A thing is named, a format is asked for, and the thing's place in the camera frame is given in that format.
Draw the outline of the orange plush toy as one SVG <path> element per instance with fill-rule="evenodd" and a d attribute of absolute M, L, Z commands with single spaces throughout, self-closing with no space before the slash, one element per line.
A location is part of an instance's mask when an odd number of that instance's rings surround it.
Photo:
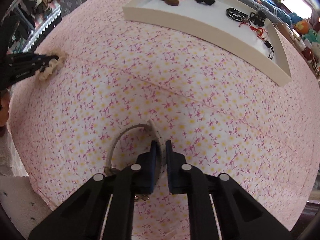
<path fill-rule="evenodd" d="M 305 35 L 309 32 L 310 26 L 308 21 L 303 19 L 294 25 L 294 29 L 299 35 Z"/>

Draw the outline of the blue plush toy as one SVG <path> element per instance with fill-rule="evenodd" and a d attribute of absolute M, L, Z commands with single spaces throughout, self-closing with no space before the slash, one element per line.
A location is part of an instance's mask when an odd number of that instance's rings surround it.
<path fill-rule="evenodd" d="M 298 16 L 296 13 L 290 13 L 289 14 L 290 18 L 291 18 L 291 22 L 293 25 L 295 25 L 296 23 L 300 22 L 303 20 L 303 18 L 301 18 L 300 16 Z"/>

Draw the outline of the white foam tray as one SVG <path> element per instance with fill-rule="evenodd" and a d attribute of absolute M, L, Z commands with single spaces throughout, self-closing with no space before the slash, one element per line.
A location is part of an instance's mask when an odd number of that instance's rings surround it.
<path fill-rule="evenodd" d="M 270 20 L 265 21 L 263 36 L 270 50 L 257 37 L 255 25 L 240 24 L 226 15 L 228 8 L 250 14 L 253 9 L 238 0 L 216 0 L 213 5 L 182 0 L 177 6 L 161 0 L 131 0 L 123 6 L 126 20 L 154 24 L 198 37 L 245 60 L 279 86 L 291 82 L 291 73 L 279 35 Z"/>

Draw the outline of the cream scrunchie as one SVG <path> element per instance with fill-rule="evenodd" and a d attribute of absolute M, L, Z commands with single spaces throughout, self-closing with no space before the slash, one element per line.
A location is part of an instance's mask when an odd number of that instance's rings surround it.
<path fill-rule="evenodd" d="M 44 71 L 38 70 L 36 72 L 37 77 L 40 81 L 47 80 L 55 70 L 61 69 L 65 65 L 68 54 L 63 50 L 57 48 L 49 50 L 46 54 L 47 56 L 57 56 L 58 59 L 51 59 L 48 66 L 45 67 Z"/>

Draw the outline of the pink floral tablecloth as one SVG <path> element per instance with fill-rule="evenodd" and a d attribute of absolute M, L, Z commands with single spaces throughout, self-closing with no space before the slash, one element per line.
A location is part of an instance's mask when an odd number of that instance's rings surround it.
<path fill-rule="evenodd" d="M 204 173 L 228 173 L 288 229 L 319 166 L 319 86 L 281 39 L 292 80 L 280 87 L 201 39 L 126 21 L 131 0 L 88 0 L 37 52 L 59 48 L 65 65 L 18 83 L 8 126 L 31 185 L 51 208 L 103 172 L 112 142 L 152 120 Z"/>

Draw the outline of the red round jar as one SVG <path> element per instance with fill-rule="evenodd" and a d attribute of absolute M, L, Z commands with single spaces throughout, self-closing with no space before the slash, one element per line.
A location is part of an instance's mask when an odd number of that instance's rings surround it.
<path fill-rule="evenodd" d="M 302 50 L 302 54 L 303 56 L 305 57 L 305 59 L 307 61 L 312 61 L 314 59 L 314 55 L 313 55 L 313 52 L 310 48 L 308 47 L 305 47 L 303 50 Z"/>

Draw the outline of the green plush toy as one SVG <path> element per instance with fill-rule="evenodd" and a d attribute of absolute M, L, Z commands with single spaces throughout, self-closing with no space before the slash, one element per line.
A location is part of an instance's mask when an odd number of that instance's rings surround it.
<path fill-rule="evenodd" d="M 314 42 L 319 43 L 318 33 L 313 29 L 309 29 L 306 34 L 303 34 L 302 40 L 308 48 L 311 48 Z"/>

